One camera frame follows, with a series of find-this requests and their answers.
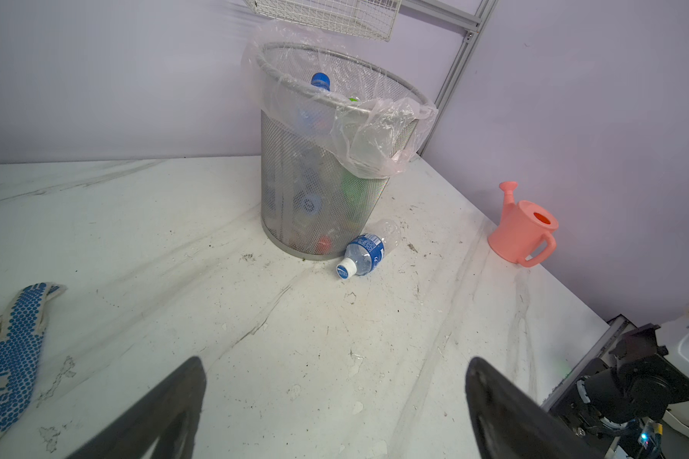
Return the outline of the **clear bottle blue label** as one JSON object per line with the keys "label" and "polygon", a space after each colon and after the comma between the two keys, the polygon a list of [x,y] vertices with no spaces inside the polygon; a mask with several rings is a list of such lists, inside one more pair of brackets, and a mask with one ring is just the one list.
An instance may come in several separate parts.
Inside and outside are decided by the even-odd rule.
{"label": "clear bottle blue label", "polygon": [[357,236],[346,246],[336,274],[342,280],[368,275],[398,247],[401,240],[401,229],[394,221],[376,222],[370,231]]}

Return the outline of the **small bottle blue cap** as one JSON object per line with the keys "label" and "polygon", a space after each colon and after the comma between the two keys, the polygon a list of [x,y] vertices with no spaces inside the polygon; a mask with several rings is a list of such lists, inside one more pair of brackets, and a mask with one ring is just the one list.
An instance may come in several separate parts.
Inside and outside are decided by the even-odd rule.
{"label": "small bottle blue cap", "polygon": [[329,76],[324,73],[316,73],[312,76],[310,84],[327,92],[331,91],[331,80]]}

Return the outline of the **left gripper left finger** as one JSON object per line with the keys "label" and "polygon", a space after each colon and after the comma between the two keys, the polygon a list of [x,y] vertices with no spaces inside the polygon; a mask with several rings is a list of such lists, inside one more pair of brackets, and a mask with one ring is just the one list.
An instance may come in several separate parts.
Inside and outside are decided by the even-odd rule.
{"label": "left gripper left finger", "polygon": [[207,379],[191,357],[107,426],[72,458],[191,458]]}

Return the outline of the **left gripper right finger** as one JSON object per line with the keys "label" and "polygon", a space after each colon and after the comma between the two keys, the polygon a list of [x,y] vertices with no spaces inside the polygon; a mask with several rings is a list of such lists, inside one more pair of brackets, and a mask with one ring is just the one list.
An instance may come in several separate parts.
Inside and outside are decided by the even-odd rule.
{"label": "left gripper right finger", "polygon": [[602,458],[481,357],[465,375],[465,394],[482,458]]}

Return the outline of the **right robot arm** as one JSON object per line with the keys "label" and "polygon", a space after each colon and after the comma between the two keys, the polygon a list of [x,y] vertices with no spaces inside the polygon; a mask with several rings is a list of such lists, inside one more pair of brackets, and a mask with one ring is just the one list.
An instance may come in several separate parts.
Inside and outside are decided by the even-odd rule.
{"label": "right robot arm", "polygon": [[689,316],[616,317],[543,409],[605,458],[660,458],[667,426],[689,439]]}

